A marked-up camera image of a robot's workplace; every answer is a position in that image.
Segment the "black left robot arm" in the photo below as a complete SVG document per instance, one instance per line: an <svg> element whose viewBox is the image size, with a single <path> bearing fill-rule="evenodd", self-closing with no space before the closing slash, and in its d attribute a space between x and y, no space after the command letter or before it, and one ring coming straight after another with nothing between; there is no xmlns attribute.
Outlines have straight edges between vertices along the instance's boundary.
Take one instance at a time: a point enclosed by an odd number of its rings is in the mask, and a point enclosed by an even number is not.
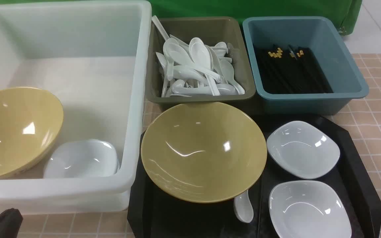
<svg viewBox="0 0 381 238"><path fill-rule="evenodd" d="M0 214L0 238L16 238L23 222L18 209L6 209Z"/></svg>

